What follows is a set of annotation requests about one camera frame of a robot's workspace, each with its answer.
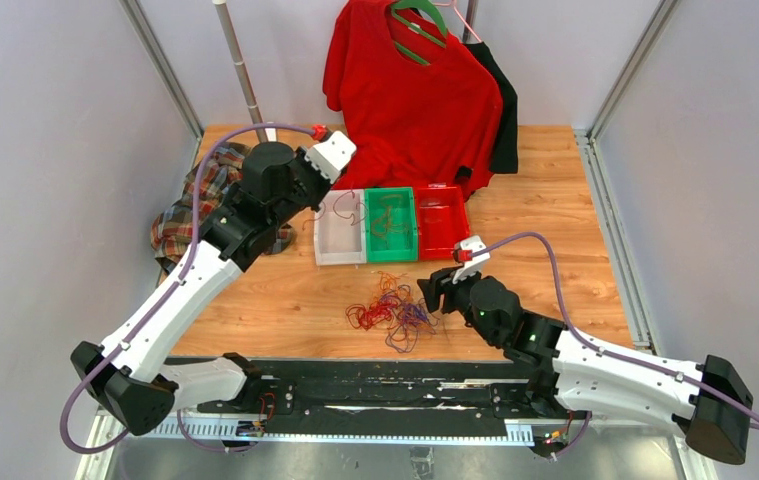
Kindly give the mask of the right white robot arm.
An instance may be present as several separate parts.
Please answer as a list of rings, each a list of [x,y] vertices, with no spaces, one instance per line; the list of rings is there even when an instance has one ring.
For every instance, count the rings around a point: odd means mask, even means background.
[[[458,313],[483,341],[530,375],[526,400],[537,415],[558,410],[640,422],[682,437],[697,453],[744,464],[750,418],[735,408],[753,396],[730,361],[675,360],[573,332],[522,307],[493,276],[455,278],[453,267],[417,282],[431,313]]]

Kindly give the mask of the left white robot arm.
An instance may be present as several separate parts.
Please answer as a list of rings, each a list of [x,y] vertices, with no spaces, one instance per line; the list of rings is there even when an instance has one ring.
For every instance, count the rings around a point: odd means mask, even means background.
[[[184,366],[165,361],[206,306],[273,245],[282,225],[319,209],[355,151],[340,132],[309,149],[255,146],[165,282],[101,344],[74,349],[71,361],[89,395],[128,433],[147,434],[172,412],[200,403],[225,401],[238,413],[259,405],[259,374],[238,354]]]

